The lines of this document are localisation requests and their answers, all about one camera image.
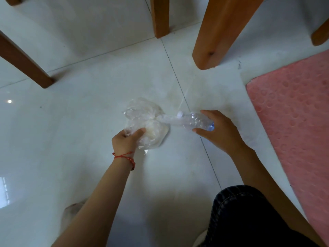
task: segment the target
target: plastic bag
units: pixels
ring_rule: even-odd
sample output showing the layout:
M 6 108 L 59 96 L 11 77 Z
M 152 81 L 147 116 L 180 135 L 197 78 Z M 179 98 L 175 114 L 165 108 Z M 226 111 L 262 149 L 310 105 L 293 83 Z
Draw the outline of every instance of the plastic bag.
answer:
M 152 149 L 158 147 L 169 131 L 167 124 L 156 118 L 164 115 L 163 110 L 157 104 L 143 98 L 131 100 L 127 109 L 123 112 L 127 123 L 125 127 L 126 136 L 145 127 L 146 133 L 138 140 L 138 148 Z

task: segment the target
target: person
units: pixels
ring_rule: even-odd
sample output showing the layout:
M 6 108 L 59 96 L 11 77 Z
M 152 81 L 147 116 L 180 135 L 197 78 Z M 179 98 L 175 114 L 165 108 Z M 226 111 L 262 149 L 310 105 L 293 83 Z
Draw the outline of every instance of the person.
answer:
M 215 129 L 193 131 L 226 152 L 244 185 L 228 187 L 215 198 L 209 228 L 200 246 L 325 246 L 307 220 L 267 172 L 236 126 L 219 111 L 201 110 Z M 146 131 L 112 139 L 115 157 L 90 198 L 52 247 L 105 246 L 132 169 L 138 139 Z

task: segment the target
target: red foam mat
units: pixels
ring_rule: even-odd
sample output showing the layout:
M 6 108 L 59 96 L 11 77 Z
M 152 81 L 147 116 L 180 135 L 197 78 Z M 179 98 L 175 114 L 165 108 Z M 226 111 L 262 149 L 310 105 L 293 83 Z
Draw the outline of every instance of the red foam mat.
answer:
M 247 92 L 310 224 L 329 246 L 329 50 L 254 78 Z

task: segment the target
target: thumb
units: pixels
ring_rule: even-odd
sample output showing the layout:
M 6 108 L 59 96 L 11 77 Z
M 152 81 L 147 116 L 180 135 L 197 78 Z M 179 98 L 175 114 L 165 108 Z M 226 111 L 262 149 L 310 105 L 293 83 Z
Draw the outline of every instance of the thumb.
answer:
M 211 135 L 211 132 L 203 130 L 201 128 L 194 128 L 192 131 L 206 139 L 209 139 L 209 137 Z
M 142 137 L 145 132 L 146 132 L 146 128 L 144 127 L 140 128 L 136 132 L 134 132 L 134 134 L 131 135 L 131 137 L 133 138 L 134 141 L 138 141 L 138 139 Z

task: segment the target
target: wooden leg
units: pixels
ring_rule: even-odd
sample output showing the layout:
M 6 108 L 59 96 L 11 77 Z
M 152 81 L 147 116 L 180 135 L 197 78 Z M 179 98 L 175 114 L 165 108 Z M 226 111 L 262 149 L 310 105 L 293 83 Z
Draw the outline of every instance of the wooden leg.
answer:
M 28 57 L 1 31 L 0 57 L 17 67 L 43 88 L 47 88 L 54 83 L 52 78 L 50 78 L 32 59 L 30 59 L 30 57 Z
M 169 0 L 151 0 L 151 13 L 155 37 L 169 34 Z
M 325 43 L 329 39 L 329 19 L 326 20 L 310 38 L 314 46 Z
M 201 70 L 216 67 L 263 0 L 209 0 L 193 59 Z
M 15 6 L 18 5 L 22 2 L 22 0 L 6 0 L 6 2 L 10 5 L 10 6 Z

